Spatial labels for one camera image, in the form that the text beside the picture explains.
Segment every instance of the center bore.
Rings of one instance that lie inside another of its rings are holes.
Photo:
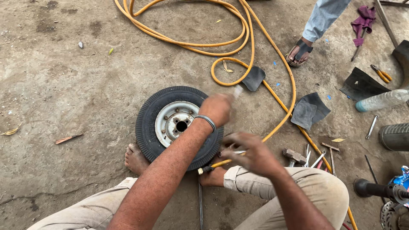
[[[176,122],[177,122],[177,124],[176,124],[176,129],[179,131],[179,132],[183,132],[183,131],[185,131],[186,129],[187,129],[187,123],[186,122],[189,122],[189,121],[186,121],[186,122],[184,122],[184,121],[177,121],[176,120]]]

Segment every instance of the knee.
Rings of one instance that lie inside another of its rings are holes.
[[[308,197],[326,216],[335,229],[344,221],[349,205],[349,194],[345,184],[335,176],[319,170],[313,175],[315,181],[308,190]]]

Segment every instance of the beige trousers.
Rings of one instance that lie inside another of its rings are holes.
[[[286,169],[332,226],[336,230],[340,229],[349,203],[345,185],[323,170],[303,167]],[[104,230],[136,180],[137,178],[128,177],[113,188],[92,195],[40,220],[28,230]],[[235,230],[287,229],[280,203],[270,180],[235,166],[225,173],[224,187],[269,200]]]

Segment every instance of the bracelet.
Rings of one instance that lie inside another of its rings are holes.
[[[213,128],[213,132],[216,130],[216,125],[214,124],[214,122],[213,122],[208,116],[197,115],[197,116],[195,117],[195,119],[196,119],[196,118],[205,119],[205,120],[210,124],[210,126]]]

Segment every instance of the dirt floor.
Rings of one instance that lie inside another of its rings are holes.
[[[148,2],[138,1],[135,8]],[[244,13],[238,1],[227,2]],[[286,54],[301,36],[315,0],[254,0],[249,4]],[[358,177],[373,181],[365,154],[381,183],[398,175],[400,167],[407,164],[405,153],[387,151],[376,134],[384,125],[408,122],[409,107],[402,104],[359,113],[355,103],[338,90],[355,66],[386,85],[370,64],[394,77],[388,88],[396,89],[402,83],[401,67],[391,56],[393,44],[380,20],[373,24],[373,32],[366,36],[356,61],[350,62],[355,51],[350,22],[357,18],[356,9],[361,5],[372,3],[353,0],[323,38],[314,43],[309,61],[292,71],[297,99],[318,92],[330,108],[331,113],[314,124],[309,134],[315,143],[326,142],[341,149],[335,154],[338,177],[348,187],[358,228],[372,230],[380,229],[381,199],[357,197],[352,182]],[[0,133],[22,123],[16,134],[0,136],[2,230],[26,229],[127,176],[135,176],[124,166],[124,152],[128,143],[135,141],[139,108],[153,93],[176,85],[195,87],[207,94],[227,90],[211,78],[215,57],[141,32],[113,1],[3,1],[0,9]],[[408,9],[385,9],[398,42],[408,39],[409,25],[404,23],[409,18]],[[241,33],[241,23],[234,15],[204,1],[161,2],[139,20],[170,38],[193,43],[228,41]],[[289,105],[291,84],[285,66],[257,25],[254,32],[254,64],[265,70],[266,81]],[[84,49],[79,48],[79,41]],[[238,46],[207,50],[230,51]],[[111,48],[114,51],[108,56]],[[232,56],[249,63],[250,44]],[[228,66],[234,73],[223,71],[222,65],[216,67],[222,81],[238,79],[245,71],[232,62]],[[246,131],[265,136],[285,115],[264,86],[257,92],[245,91],[235,109],[225,133]],[[375,115],[380,118],[374,135],[366,140]],[[80,133],[84,135],[75,140],[54,144],[54,140]],[[346,140],[331,142],[335,138]],[[286,122],[266,143],[286,165],[282,148],[302,152],[307,140],[295,125]],[[232,230],[265,203],[258,197],[223,188],[205,187],[203,194],[206,229]],[[186,174],[155,225],[155,229],[176,228],[199,228],[195,172]]]

